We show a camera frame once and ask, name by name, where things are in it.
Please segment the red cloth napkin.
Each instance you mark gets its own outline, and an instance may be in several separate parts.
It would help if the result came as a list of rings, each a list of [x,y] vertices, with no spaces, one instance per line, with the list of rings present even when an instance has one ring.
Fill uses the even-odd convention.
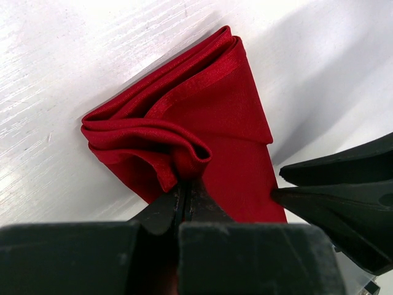
[[[82,119],[92,153],[147,203],[201,179],[235,221],[285,222],[273,137],[240,37],[228,26]]]

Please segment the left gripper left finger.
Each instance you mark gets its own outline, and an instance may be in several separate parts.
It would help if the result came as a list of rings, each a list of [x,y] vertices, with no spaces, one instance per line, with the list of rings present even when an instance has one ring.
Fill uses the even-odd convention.
[[[130,222],[140,223],[152,235],[175,236],[184,217],[185,198],[186,183],[180,182],[133,216]]]

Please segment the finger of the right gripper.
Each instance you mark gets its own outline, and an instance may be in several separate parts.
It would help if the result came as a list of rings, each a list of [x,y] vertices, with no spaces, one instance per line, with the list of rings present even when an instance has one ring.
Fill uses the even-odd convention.
[[[373,275],[392,270],[392,181],[277,189],[272,199],[320,227]]]
[[[336,154],[286,165],[279,175],[296,186],[361,184],[392,179],[392,134]]]

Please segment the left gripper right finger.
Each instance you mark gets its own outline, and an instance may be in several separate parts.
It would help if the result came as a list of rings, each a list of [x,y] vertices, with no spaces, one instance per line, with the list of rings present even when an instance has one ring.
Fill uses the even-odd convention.
[[[208,193],[202,180],[185,182],[183,221],[233,222],[234,220],[216,203]]]

